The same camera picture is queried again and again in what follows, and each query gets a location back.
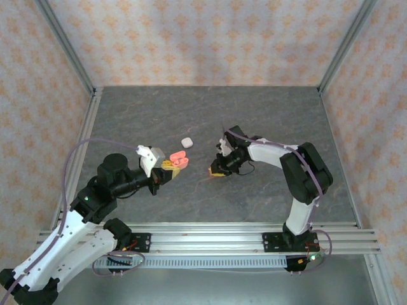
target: wire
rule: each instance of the wire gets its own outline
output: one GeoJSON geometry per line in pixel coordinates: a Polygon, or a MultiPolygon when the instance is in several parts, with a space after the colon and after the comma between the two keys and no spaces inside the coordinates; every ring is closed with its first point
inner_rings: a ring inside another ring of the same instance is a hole
{"type": "Polygon", "coordinates": [[[239,176],[246,176],[246,175],[249,175],[250,173],[254,172],[256,167],[254,167],[254,165],[250,161],[248,161],[248,164],[250,164],[250,166],[253,167],[253,169],[248,173],[238,173],[239,176]]]}
{"type": "Polygon", "coordinates": [[[134,192],[132,192],[130,195],[128,196],[124,196],[124,197],[118,197],[118,199],[127,199],[130,198],[131,196],[133,196],[135,193],[137,193],[137,190],[135,190],[134,192]]]}
{"type": "MultiPolygon", "coordinates": [[[[120,275],[123,276],[123,275],[124,275],[125,273],[127,273],[127,272],[131,272],[131,271],[134,271],[134,270],[136,270],[136,269],[139,269],[139,268],[146,262],[146,257],[145,257],[142,253],[136,252],[136,251],[112,251],[112,252],[109,252],[109,253],[106,254],[106,255],[102,255],[102,257],[105,257],[105,256],[108,256],[108,257],[119,257],[119,258],[123,258],[123,257],[134,257],[134,255],[122,255],[122,254],[128,254],[128,253],[133,253],[133,254],[136,254],[136,255],[140,256],[140,257],[142,258],[142,261],[140,262],[140,264],[138,264],[138,265],[136,265],[136,266],[134,266],[134,267],[132,267],[132,268],[130,268],[130,269],[128,269],[128,270],[125,270],[125,271],[120,270],[120,275]]],[[[96,272],[95,263],[96,263],[96,261],[94,261],[94,262],[92,263],[92,270],[93,270],[93,273],[94,273],[96,276],[100,276],[100,277],[102,277],[102,278],[107,278],[107,277],[115,276],[115,275],[116,275],[115,272],[113,272],[113,273],[106,273],[106,274],[101,274],[101,273],[96,272]]]]}
{"type": "Polygon", "coordinates": [[[66,198],[66,174],[68,171],[68,163],[69,160],[71,159],[71,156],[73,155],[73,153],[83,144],[88,143],[88,142],[106,142],[106,143],[110,143],[110,144],[114,144],[114,145],[118,145],[118,146],[122,146],[122,147],[126,147],[129,148],[131,150],[137,151],[137,147],[136,146],[131,146],[128,144],[124,144],[124,143],[120,143],[120,142],[116,142],[113,140],[106,140],[106,139],[100,139],[100,138],[90,138],[90,139],[85,139],[82,140],[80,142],[78,142],[68,153],[66,159],[65,159],[65,163],[64,163],[64,171],[62,174],[62,179],[61,179],[61,189],[62,189],[62,219],[61,219],[61,223],[59,225],[58,231],[57,231],[57,235],[54,237],[54,239],[52,239],[51,243],[49,244],[49,246],[43,251],[43,253],[41,253],[27,268],[24,269],[24,273],[22,273],[9,287],[9,289],[7,290],[6,294],[4,295],[4,297],[2,298],[0,305],[5,305],[6,304],[6,300],[7,298],[10,296],[11,292],[14,290],[14,288],[20,283],[20,281],[23,279],[23,277],[27,274],[29,274],[30,270],[32,270],[34,268],[34,266],[36,264],[38,264],[50,251],[51,249],[54,247],[54,245],[57,243],[58,239],[60,238],[62,231],[65,228],[65,223],[66,223],[66,215],[67,215],[67,211],[68,211],[68,202],[67,202],[67,198],[66,198]]]}

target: orange patterned wall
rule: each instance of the orange patterned wall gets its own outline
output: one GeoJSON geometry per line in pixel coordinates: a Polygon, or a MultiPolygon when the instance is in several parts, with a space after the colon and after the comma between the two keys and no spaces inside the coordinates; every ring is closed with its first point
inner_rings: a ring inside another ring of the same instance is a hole
{"type": "Polygon", "coordinates": [[[49,229],[88,93],[34,1],[0,1],[0,269],[49,229]]]}
{"type": "Polygon", "coordinates": [[[51,0],[96,86],[317,86],[362,0],[51,0]]]}
{"type": "Polygon", "coordinates": [[[407,304],[407,2],[381,0],[325,96],[365,225],[407,304]]]}

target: black mounting bracket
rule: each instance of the black mounting bracket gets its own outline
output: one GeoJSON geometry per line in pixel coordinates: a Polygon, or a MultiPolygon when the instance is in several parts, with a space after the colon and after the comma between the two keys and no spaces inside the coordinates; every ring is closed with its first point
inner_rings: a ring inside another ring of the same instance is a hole
{"type": "Polygon", "coordinates": [[[129,250],[149,253],[151,246],[151,233],[132,233],[129,250]]]}
{"type": "Polygon", "coordinates": [[[109,219],[103,228],[110,231],[117,239],[116,250],[127,250],[148,253],[150,251],[151,233],[133,233],[121,220],[109,219]]]}
{"type": "Polygon", "coordinates": [[[265,252],[319,252],[317,233],[310,231],[299,236],[290,236],[287,231],[267,232],[261,237],[265,252]]]}

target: cable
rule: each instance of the cable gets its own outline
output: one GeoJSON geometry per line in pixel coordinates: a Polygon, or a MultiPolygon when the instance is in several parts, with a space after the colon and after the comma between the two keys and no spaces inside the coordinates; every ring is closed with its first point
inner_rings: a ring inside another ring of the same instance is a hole
{"type": "Polygon", "coordinates": [[[315,203],[314,203],[314,205],[313,205],[313,207],[311,209],[310,217],[308,218],[307,229],[310,231],[310,233],[322,233],[322,234],[324,234],[326,236],[326,238],[328,239],[329,251],[328,251],[327,259],[323,260],[323,262],[321,264],[319,264],[318,266],[316,266],[316,267],[314,267],[312,269],[299,271],[297,273],[298,274],[307,273],[307,272],[311,272],[311,271],[315,271],[316,269],[319,269],[321,266],[323,266],[328,261],[328,258],[331,257],[331,254],[332,254],[332,239],[331,239],[331,237],[329,236],[329,234],[327,232],[325,232],[325,231],[323,231],[321,229],[313,230],[311,228],[311,223],[312,222],[310,221],[310,219],[312,218],[312,216],[314,214],[315,207],[318,206],[319,200],[321,200],[321,198],[324,196],[324,193],[322,192],[322,188],[319,185],[318,180],[315,177],[314,173],[312,172],[312,170],[311,170],[310,166],[308,165],[308,163],[305,161],[303,156],[297,150],[295,150],[292,147],[289,147],[287,145],[284,145],[284,144],[281,144],[281,143],[278,143],[278,142],[272,142],[272,141],[269,141],[269,140],[258,141],[258,140],[249,139],[249,138],[243,137],[241,135],[238,135],[237,133],[231,131],[230,129],[227,129],[226,132],[230,133],[231,135],[233,135],[236,138],[239,138],[239,139],[251,142],[251,143],[261,144],[261,145],[270,145],[270,146],[275,146],[275,147],[287,149],[287,150],[291,151],[292,153],[294,153],[297,156],[297,158],[301,161],[301,163],[304,165],[304,167],[307,169],[308,173],[310,174],[310,177],[311,177],[312,181],[314,182],[314,184],[315,184],[315,186],[316,186],[316,188],[318,190],[318,194],[319,194],[319,197],[316,199],[316,201],[315,201],[315,203]]]}
{"type": "Polygon", "coordinates": [[[20,283],[20,281],[23,279],[23,277],[25,275],[27,275],[29,273],[30,270],[32,270],[34,268],[34,266],[36,264],[38,264],[39,261],[41,261],[41,259],[44,258],[44,256],[46,256],[49,251],[51,251],[51,249],[54,247],[54,245],[57,243],[62,231],[64,230],[65,227],[65,222],[66,222],[66,215],[67,215],[67,211],[68,211],[68,202],[66,199],[66,186],[65,186],[65,179],[66,179],[66,174],[68,171],[68,162],[71,159],[72,154],[74,153],[75,150],[77,150],[80,146],[82,146],[85,143],[88,142],[106,142],[106,143],[110,143],[110,144],[114,144],[114,145],[118,145],[118,146],[122,146],[122,147],[126,147],[129,148],[131,150],[135,150],[137,151],[137,147],[135,146],[131,146],[128,144],[124,144],[124,143],[120,143],[120,142],[116,142],[113,140],[106,140],[106,139],[100,139],[100,138],[90,138],[90,139],[85,139],[82,140],[81,142],[77,143],[68,153],[66,159],[65,159],[65,163],[64,163],[64,171],[62,174],[62,179],[61,179],[61,188],[62,188],[62,219],[61,219],[61,223],[59,226],[59,229],[57,231],[57,235],[54,237],[54,239],[51,241],[51,243],[49,244],[49,246],[44,250],[43,253],[41,253],[37,259],[35,259],[27,268],[24,269],[24,273],[22,273],[14,282],[13,284],[11,284],[11,286],[9,287],[9,289],[7,290],[6,294],[4,295],[4,297],[2,298],[0,305],[5,305],[6,304],[6,300],[7,298],[10,296],[11,292],[14,290],[14,288],[18,285],[18,283],[20,283]]]}
{"type": "Polygon", "coordinates": [[[118,199],[127,199],[130,198],[131,196],[133,196],[135,193],[137,193],[137,190],[135,190],[134,192],[132,192],[130,195],[128,196],[124,196],[124,197],[118,197],[118,199]]]}
{"type": "Polygon", "coordinates": [[[246,175],[249,175],[250,173],[254,172],[256,167],[254,167],[254,165],[251,163],[251,161],[248,161],[248,164],[250,164],[250,166],[253,167],[253,169],[248,173],[238,173],[239,176],[246,176],[246,175]]]}
{"type": "MultiPolygon", "coordinates": [[[[119,258],[123,258],[123,257],[134,257],[134,255],[121,255],[121,254],[127,254],[127,253],[133,253],[133,254],[136,254],[136,255],[140,256],[140,257],[142,258],[142,261],[141,261],[140,264],[138,264],[138,265],[136,265],[136,266],[134,266],[134,267],[132,267],[132,268],[130,268],[130,269],[128,269],[128,270],[125,270],[125,271],[120,270],[120,275],[123,276],[123,275],[124,275],[125,273],[127,273],[127,272],[131,272],[131,271],[134,271],[134,270],[140,268],[140,267],[146,262],[146,257],[145,257],[142,253],[136,252],[136,251],[112,251],[112,252],[109,252],[109,253],[106,254],[106,255],[102,255],[102,257],[104,257],[104,256],[108,256],[108,257],[119,257],[119,258]]],[[[93,273],[94,273],[96,276],[100,276],[100,277],[102,277],[102,278],[107,278],[107,277],[115,276],[115,275],[116,275],[115,272],[114,272],[114,273],[107,273],[107,274],[100,274],[100,273],[96,272],[95,263],[96,263],[96,261],[94,261],[94,262],[92,263],[92,270],[93,270],[93,273]]]]}

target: gray marble floor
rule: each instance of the gray marble floor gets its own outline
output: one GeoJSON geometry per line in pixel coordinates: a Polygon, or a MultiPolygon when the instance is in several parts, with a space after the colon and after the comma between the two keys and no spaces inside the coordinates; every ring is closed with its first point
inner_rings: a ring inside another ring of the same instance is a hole
{"type": "MultiPolygon", "coordinates": [[[[209,177],[215,145],[225,128],[285,144],[313,143],[334,177],[315,213],[316,221],[354,221],[345,180],[326,114],[315,88],[303,87],[109,87],[104,88],[92,137],[160,147],[166,156],[190,137],[190,163],[157,196],[141,189],[120,200],[109,218],[126,222],[284,222],[292,197],[282,171],[255,163],[244,177],[209,177]]],[[[131,168],[134,151],[91,143],[78,188],[96,174],[109,153],[123,153],[131,168]]]]}

